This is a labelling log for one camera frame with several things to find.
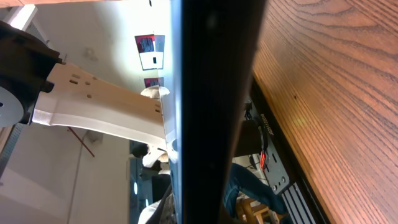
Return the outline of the blue Galaxy smartphone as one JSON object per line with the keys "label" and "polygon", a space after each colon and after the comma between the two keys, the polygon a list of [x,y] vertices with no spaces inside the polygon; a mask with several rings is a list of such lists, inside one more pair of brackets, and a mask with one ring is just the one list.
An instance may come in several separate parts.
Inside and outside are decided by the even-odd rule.
{"label": "blue Galaxy smartphone", "polygon": [[265,1],[171,1],[162,112],[174,223],[230,223],[224,188]]}

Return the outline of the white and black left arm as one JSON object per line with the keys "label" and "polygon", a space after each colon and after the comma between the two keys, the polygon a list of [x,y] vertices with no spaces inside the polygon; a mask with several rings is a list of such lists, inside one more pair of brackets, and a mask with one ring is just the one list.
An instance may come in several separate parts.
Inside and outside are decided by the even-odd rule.
{"label": "white and black left arm", "polygon": [[64,63],[59,53],[23,30],[1,23],[1,127],[18,123],[69,126],[147,144],[144,165],[167,152],[161,97],[136,93]]}

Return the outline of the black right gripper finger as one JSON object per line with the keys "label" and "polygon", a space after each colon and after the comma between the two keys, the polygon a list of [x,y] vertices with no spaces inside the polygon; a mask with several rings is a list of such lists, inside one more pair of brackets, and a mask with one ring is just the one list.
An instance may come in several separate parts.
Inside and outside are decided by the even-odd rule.
{"label": "black right gripper finger", "polygon": [[148,219],[147,224],[177,224],[174,193],[171,184],[168,186],[155,212]]}

